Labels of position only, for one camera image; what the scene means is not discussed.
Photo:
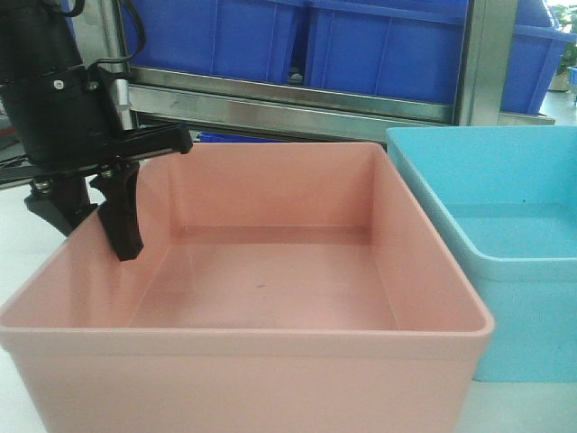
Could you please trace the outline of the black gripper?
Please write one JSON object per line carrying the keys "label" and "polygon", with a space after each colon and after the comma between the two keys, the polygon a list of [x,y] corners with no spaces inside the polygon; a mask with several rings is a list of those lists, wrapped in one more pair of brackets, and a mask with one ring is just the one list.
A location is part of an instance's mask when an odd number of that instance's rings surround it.
{"label": "black gripper", "polygon": [[[184,124],[124,129],[111,88],[124,73],[78,67],[1,88],[5,110],[23,147],[1,158],[4,179],[90,174],[118,161],[186,154],[191,137]],[[97,210],[119,261],[138,257],[143,241],[137,210],[139,162],[118,162],[90,181],[105,198]],[[34,179],[27,209],[65,236],[97,208],[82,176]]]}

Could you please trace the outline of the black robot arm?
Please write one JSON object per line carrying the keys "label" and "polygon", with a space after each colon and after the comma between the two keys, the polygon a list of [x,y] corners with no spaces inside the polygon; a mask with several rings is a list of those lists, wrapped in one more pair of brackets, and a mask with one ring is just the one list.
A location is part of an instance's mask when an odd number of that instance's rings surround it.
{"label": "black robot arm", "polygon": [[143,243],[136,190],[141,161],[192,148],[183,124],[126,130],[111,95],[110,59],[85,66],[69,20],[83,2],[1,4],[1,103],[16,143],[1,152],[1,185],[28,184],[25,204],[64,235],[97,213],[122,261]]}

